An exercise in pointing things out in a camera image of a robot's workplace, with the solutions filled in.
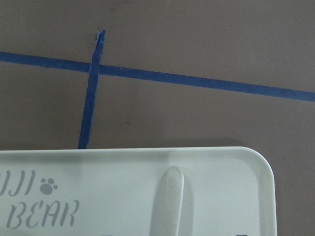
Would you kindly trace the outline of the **white ceramic spoon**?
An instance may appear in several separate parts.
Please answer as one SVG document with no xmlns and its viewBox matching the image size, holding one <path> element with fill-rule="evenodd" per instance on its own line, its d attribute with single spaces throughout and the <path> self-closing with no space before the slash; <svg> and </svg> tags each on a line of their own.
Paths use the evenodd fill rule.
<svg viewBox="0 0 315 236">
<path fill-rule="evenodd" d="M 178 167 L 170 167 L 158 182 L 152 209 L 150 235 L 177 236 L 181 220 L 184 174 Z"/>
</svg>

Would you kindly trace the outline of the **white bear tray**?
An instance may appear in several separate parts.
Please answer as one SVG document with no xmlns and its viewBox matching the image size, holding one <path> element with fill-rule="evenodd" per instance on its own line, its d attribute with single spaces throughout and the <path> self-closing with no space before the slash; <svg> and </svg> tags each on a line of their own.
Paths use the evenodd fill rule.
<svg viewBox="0 0 315 236">
<path fill-rule="evenodd" d="M 3 236 L 150 236 L 155 193 L 178 167 L 178 236 L 275 236 L 274 175 L 246 147 L 0 153 Z"/>
</svg>

